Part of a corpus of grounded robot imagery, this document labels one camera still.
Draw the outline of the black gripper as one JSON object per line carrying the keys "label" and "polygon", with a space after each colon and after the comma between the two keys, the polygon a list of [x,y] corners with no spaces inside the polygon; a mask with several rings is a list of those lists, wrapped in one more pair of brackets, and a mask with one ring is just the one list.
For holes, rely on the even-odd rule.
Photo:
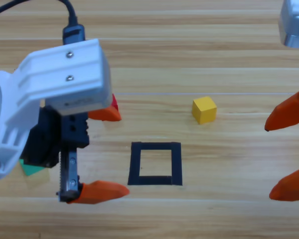
{"label": "black gripper", "polygon": [[52,107],[42,107],[38,123],[29,133],[22,152],[24,164],[53,168],[60,163],[60,202],[97,204],[124,197],[129,189],[115,182],[98,180],[80,183],[77,172],[77,148],[89,145],[87,119],[121,121],[114,106],[87,113],[61,116]]}

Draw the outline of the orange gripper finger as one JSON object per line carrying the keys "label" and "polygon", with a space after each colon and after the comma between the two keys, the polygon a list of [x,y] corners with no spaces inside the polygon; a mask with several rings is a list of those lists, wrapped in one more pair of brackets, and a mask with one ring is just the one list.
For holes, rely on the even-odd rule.
{"label": "orange gripper finger", "polygon": [[278,130],[299,123],[299,91],[277,105],[267,118],[265,131]]}
{"label": "orange gripper finger", "polygon": [[269,198],[276,201],[299,201],[299,170],[282,178],[271,190]]}

